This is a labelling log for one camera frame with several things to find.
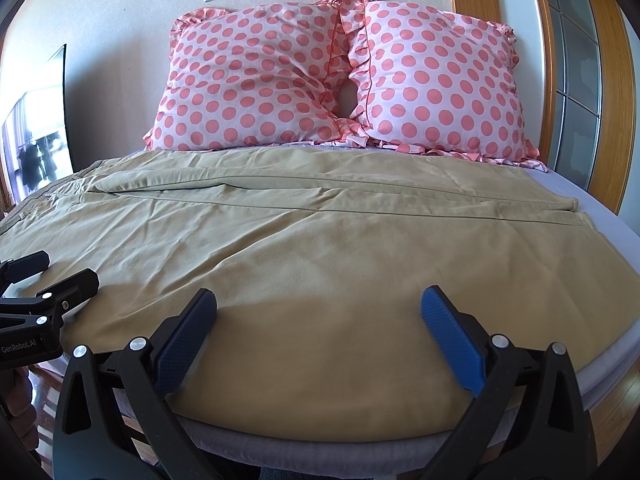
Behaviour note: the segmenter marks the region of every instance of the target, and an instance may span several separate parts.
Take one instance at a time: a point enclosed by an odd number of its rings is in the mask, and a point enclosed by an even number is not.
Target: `floor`
[[[37,425],[40,434],[38,453],[42,458],[43,469],[51,475],[54,420],[62,378],[38,367],[31,367],[30,378],[34,386],[33,405],[38,413]],[[640,359],[634,363],[615,389],[591,412],[599,463],[603,462],[625,433],[639,406]],[[125,422],[132,428],[140,430],[134,420],[125,418]],[[153,450],[149,446],[137,442],[135,444],[144,460],[150,463],[156,462]],[[485,459],[494,458],[498,452],[499,447],[494,446],[487,450]]]

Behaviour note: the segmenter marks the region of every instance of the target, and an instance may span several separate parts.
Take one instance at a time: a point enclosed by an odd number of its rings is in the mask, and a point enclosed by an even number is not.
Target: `window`
[[[587,189],[600,129],[598,36],[589,0],[549,0],[556,42],[556,118],[548,166]]]

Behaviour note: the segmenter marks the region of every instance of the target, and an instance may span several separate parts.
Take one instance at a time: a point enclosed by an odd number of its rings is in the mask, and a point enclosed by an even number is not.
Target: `pillow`
[[[401,152],[535,159],[525,138],[506,25],[418,4],[353,0],[342,21],[359,135]]]
[[[147,149],[338,139],[349,120],[335,116],[337,94],[351,69],[338,7],[199,9],[178,18]]]

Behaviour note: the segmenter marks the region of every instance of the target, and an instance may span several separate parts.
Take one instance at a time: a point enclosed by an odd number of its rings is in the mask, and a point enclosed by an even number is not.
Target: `mattress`
[[[560,175],[525,170],[543,187],[579,200],[597,229],[640,272],[640,238],[621,220],[583,190]],[[578,371],[578,384],[585,407],[591,409],[607,395],[640,353],[640,320],[613,345]],[[118,396],[123,413],[132,415],[124,396]],[[510,410],[492,439],[506,438],[516,410]],[[179,417],[190,437],[201,449],[237,462],[293,470],[338,478],[372,478],[394,475],[423,467],[436,453],[448,433],[374,443],[316,443],[267,438],[208,426]]]

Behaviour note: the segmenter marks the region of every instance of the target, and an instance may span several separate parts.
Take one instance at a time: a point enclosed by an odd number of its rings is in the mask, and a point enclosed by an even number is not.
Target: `silver screw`
[[[79,345],[74,348],[74,357],[82,357],[86,354],[86,346]]]
[[[496,334],[491,338],[491,343],[498,348],[507,348],[509,346],[509,340],[502,334]]]
[[[558,354],[558,355],[564,355],[566,354],[566,346],[564,346],[562,343],[553,343],[551,345],[551,349],[554,351],[554,353]]]
[[[132,339],[131,343],[129,343],[129,348],[132,350],[142,350],[146,346],[146,339],[143,337],[137,337]]]

